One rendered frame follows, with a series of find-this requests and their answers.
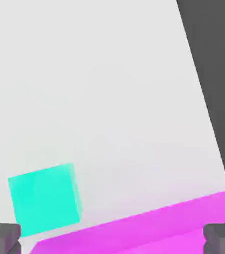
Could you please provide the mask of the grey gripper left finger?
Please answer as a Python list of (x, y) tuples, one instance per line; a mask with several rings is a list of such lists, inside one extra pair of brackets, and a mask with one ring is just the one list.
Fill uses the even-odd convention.
[(0, 223), (0, 254), (21, 254), (21, 226)]

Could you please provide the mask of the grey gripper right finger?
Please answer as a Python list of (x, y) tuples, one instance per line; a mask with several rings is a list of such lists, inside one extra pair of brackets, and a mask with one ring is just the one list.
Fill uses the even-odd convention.
[(204, 225), (203, 235), (203, 254), (225, 254), (225, 223)]

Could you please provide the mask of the small cyan cube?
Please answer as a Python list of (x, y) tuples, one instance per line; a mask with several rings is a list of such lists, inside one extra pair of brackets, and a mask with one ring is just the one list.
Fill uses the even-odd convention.
[(8, 185), (22, 237), (81, 221), (82, 202), (73, 163), (9, 177)]

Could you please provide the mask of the large magenta box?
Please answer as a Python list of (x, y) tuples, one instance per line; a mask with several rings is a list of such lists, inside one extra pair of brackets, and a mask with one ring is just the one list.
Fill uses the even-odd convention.
[(225, 223), (225, 191), (41, 240), (30, 254), (203, 254), (208, 223)]

